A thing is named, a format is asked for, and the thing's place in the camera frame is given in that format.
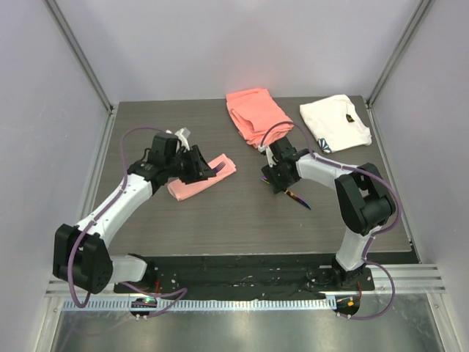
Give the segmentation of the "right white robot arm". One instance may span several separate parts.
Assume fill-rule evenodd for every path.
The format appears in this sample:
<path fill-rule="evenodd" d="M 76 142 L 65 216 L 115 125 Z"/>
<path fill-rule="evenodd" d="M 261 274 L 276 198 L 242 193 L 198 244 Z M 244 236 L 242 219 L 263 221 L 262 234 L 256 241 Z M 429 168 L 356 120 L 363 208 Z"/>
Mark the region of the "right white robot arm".
<path fill-rule="evenodd" d="M 262 174 L 274 193 L 285 193 L 299 180 L 336 192 L 345 233 L 326 282 L 341 290 L 350 288 L 366 267 L 374 237 L 396 212 L 394 190 L 374 164 L 341 164 L 307 149 L 297 150 L 286 137 L 265 147 L 264 153 L 267 165 Z"/>

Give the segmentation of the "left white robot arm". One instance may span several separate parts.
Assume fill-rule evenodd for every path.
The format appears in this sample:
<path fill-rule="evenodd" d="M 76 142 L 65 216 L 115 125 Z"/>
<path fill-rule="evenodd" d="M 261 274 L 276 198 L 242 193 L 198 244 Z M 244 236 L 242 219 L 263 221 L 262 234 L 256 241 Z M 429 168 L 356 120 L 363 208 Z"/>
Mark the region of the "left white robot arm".
<path fill-rule="evenodd" d="M 130 282 L 139 292 L 151 291 L 157 270 L 151 260 L 137 254 L 112 257 L 108 248 L 131 215 L 170 179 L 185 184 L 215 177 L 190 131 L 157 131 L 143 158 L 123 164 L 123 178 L 111 194 L 75 225 L 62 224 L 53 245 L 53 275 L 91 294 L 109 284 Z"/>

